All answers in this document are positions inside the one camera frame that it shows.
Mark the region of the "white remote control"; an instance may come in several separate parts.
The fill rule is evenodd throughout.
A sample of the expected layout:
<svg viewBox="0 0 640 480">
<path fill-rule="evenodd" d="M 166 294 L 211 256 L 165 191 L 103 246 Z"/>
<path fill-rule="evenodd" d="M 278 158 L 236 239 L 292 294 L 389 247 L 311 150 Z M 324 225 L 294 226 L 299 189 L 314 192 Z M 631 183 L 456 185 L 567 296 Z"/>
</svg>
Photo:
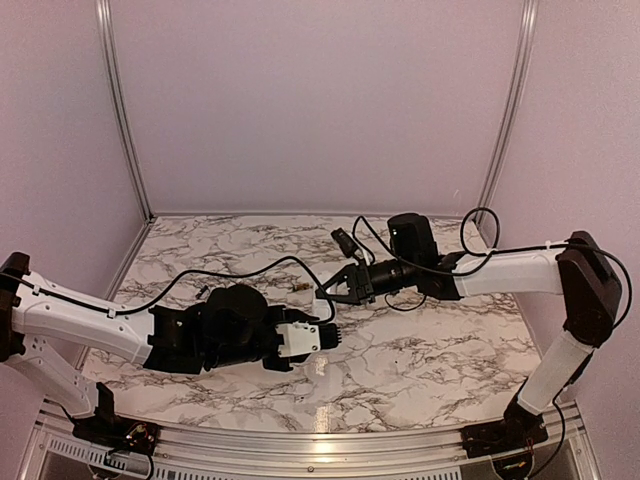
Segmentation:
<svg viewBox="0 0 640 480">
<path fill-rule="evenodd" d="M 299 290 L 287 295 L 287 304 L 305 313 L 317 317 L 319 320 L 327 320 L 331 317 L 331 309 L 328 302 L 318 299 L 313 289 Z"/>
</svg>

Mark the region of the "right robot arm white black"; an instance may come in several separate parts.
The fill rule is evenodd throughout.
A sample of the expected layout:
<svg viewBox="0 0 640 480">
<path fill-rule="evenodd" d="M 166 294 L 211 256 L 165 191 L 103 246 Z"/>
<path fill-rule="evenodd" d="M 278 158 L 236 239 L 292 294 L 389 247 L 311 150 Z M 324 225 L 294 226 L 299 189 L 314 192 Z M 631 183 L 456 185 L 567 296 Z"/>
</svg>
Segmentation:
<svg viewBox="0 0 640 480">
<path fill-rule="evenodd" d="M 584 371 L 629 313 L 632 282 L 622 262 L 585 231 L 559 243 L 507 250 L 468 248 L 442 254 L 427 217 L 404 213 L 387 222 L 390 259 L 378 262 L 354 234 L 332 232 L 350 264 L 324 281 L 313 310 L 329 320 L 338 304 L 363 305 L 414 287 L 426 298 L 458 301 L 495 293 L 547 293 L 564 299 L 566 319 L 541 363 L 511 400 L 495 430 L 506 448 L 529 437 L 548 405 Z"/>
</svg>

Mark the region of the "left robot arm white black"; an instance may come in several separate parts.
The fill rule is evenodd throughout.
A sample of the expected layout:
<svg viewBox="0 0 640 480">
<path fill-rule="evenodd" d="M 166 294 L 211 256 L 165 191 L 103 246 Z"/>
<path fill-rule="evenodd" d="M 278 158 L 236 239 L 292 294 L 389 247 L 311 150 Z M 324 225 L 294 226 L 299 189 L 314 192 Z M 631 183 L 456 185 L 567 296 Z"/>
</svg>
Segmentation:
<svg viewBox="0 0 640 480">
<path fill-rule="evenodd" d="M 111 391 L 78 373 L 50 345 L 53 338 L 114 354 L 147 370 L 198 375 L 259 362 L 289 372 L 336 347 L 340 333 L 297 309 L 270 305 L 255 288 L 216 288 L 185 309 L 128 307 L 55 285 L 15 252 L 1 266 L 1 361 L 19 371 L 106 445 L 125 438 Z"/>
</svg>

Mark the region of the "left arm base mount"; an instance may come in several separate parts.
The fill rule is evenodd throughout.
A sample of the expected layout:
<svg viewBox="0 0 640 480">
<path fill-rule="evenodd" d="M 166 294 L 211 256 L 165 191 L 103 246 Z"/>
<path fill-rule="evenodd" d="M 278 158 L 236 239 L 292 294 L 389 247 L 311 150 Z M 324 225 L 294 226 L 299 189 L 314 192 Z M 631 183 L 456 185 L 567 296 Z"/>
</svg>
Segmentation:
<svg viewBox="0 0 640 480">
<path fill-rule="evenodd" d="M 153 422 L 116 415 L 112 421 L 97 416 L 73 420 L 73 436 L 119 451 L 152 455 L 160 426 Z"/>
</svg>

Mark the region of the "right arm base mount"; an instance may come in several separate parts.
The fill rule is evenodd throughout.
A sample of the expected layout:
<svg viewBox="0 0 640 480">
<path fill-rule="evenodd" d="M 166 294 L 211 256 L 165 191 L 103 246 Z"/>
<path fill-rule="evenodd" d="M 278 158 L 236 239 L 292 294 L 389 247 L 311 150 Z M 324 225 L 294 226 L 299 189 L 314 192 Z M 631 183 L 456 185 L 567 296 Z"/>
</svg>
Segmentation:
<svg viewBox="0 0 640 480">
<path fill-rule="evenodd" d="M 468 458 L 478 458 L 526 449 L 548 440 L 541 416 L 533 422 L 501 419 L 472 424 L 461 429 L 462 448 Z"/>
</svg>

